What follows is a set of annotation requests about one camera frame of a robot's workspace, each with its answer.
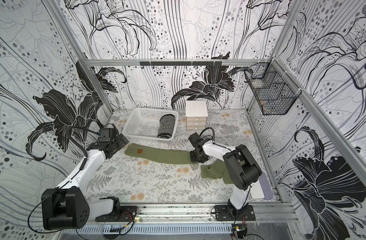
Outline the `green knit scarf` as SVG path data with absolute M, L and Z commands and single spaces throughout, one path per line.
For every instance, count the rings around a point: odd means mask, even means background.
M 135 158 L 142 158 L 152 162 L 170 165 L 191 164 L 190 152 L 183 150 L 166 150 L 147 147 L 138 144 L 130 144 L 125 150 L 125 155 Z M 223 161 L 216 159 L 210 165 L 200 166 L 201 177 L 204 179 L 223 179 L 225 184 L 233 184 Z

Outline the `white plastic perforated basket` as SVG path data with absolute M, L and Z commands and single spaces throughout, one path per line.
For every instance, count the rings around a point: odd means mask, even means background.
M 158 138 L 160 118 L 166 114 L 173 114 L 176 118 L 173 135 L 170 139 Z M 150 140 L 150 141 L 172 141 L 176 135 L 179 120 L 179 113 L 173 110 L 136 108 L 133 109 L 123 127 L 122 134 L 127 138 Z

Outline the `black white patterned knit scarf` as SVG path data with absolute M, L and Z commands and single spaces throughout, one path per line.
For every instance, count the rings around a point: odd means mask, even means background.
M 158 129 L 158 138 L 170 139 L 175 128 L 176 118 L 173 114 L 166 114 L 160 118 L 160 127 Z

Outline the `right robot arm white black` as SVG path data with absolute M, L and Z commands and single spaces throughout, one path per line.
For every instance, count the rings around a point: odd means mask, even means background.
M 220 222 L 252 220 L 248 200 L 262 200 L 265 195 L 259 181 L 262 170 L 249 149 L 245 145 L 222 145 L 212 136 L 201 137 L 198 133 L 190 135 L 188 140 L 194 147 L 190 152 L 193 163 L 205 163 L 211 157 L 224 162 L 234 185 L 227 205 L 215 206 L 216 219 Z

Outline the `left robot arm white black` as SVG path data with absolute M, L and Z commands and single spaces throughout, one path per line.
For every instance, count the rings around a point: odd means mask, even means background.
M 88 183 L 98 167 L 125 147 L 129 140 L 115 126 L 102 128 L 96 142 L 82 147 L 84 156 L 73 171 L 55 188 L 41 197 L 45 230 L 81 229 L 90 220 L 114 220 L 122 215 L 118 198 L 106 197 L 88 203 Z

